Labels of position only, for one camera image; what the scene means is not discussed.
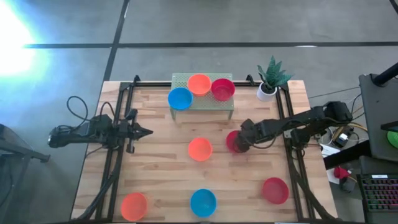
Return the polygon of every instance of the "blue bowl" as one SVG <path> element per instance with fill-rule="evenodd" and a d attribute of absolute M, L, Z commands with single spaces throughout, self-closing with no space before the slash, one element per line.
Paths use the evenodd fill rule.
<path fill-rule="evenodd" d="M 217 208 L 216 196 L 207 189 L 200 189 L 191 197 L 191 209 L 199 217 L 209 217 Z"/>
<path fill-rule="evenodd" d="M 191 91 L 186 88 L 175 88 L 169 93 L 169 105 L 175 110 L 186 110 L 193 102 L 193 95 Z"/>

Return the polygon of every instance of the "red object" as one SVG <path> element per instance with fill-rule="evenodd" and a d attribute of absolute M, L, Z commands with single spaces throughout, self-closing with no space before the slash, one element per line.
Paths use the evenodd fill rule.
<path fill-rule="evenodd" d="M 234 145 L 236 136 L 238 136 L 239 131 L 231 131 L 226 137 L 226 147 L 228 147 L 229 151 L 232 153 L 237 153 L 237 145 Z"/>
<path fill-rule="evenodd" d="M 339 178 L 340 180 L 343 179 L 344 177 L 349 176 L 349 172 L 341 167 L 336 167 L 333 174 L 335 175 L 336 178 Z"/>
<path fill-rule="evenodd" d="M 235 93 L 235 85 L 231 80 L 220 78 L 211 84 L 211 92 L 220 101 L 227 101 Z"/>
<path fill-rule="evenodd" d="M 195 138 L 188 145 L 189 156 L 196 161 L 205 161 L 213 152 L 213 146 L 205 138 Z"/>
<path fill-rule="evenodd" d="M 287 188 L 283 180 L 277 177 L 271 177 L 267 179 L 262 186 L 262 196 L 270 203 L 280 205 L 285 203 L 289 197 L 289 188 Z"/>
<path fill-rule="evenodd" d="M 127 195 L 123 199 L 121 213 L 130 222 L 140 220 L 147 213 L 147 199 L 139 192 Z"/>

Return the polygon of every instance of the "light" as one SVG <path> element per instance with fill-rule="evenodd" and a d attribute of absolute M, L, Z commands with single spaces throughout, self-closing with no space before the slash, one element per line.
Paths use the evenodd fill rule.
<path fill-rule="evenodd" d="M 34 49 L 22 47 L 34 40 L 4 1 L 0 1 L 0 33 L 0 78 L 19 77 L 30 69 L 35 55 Z"/>

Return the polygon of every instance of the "potted plant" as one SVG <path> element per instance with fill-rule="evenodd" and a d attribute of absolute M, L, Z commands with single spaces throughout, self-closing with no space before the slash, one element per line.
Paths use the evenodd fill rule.
<path fill-rule="evenodd" d="M 280 70 L 282 62 L 275 64 L 274 56 L 271 57 L 267 72 L 264 72 L 260 65 L 257 65 L 259 69 L 259 75 L 262 83 L 257 90 L 257 98 L 261 101 L 270 101 L 273 99 L 277 87 L 287 83 L 293 75 L 285 74 L 286 70 Z"/>

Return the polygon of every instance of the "red bowl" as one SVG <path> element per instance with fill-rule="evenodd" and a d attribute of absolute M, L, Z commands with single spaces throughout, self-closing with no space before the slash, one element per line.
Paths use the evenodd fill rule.
<path fill-rule="evenodd" d="M 220 78 L 211 84 L 211 92 L 220 101 L 227 101 L 235 93 L 235 85 L 231 80 Z"/>
<path fill-rule="evenodd" d="M 239 131 L 231 131 L 226 137 L 226 147 L 228 147 L 229 151 L 232 153 L 237 153 L 237 145 L 235 145 L 235 139 L 238 136 L 238 132 Z"/>
<path fill-rule="evenodd" d="M 277 205 L 285 203 L 289 197 L 289 188 L 283 180 L 277 177 L 267 179 L 261 192 L 266 200 Z"/>

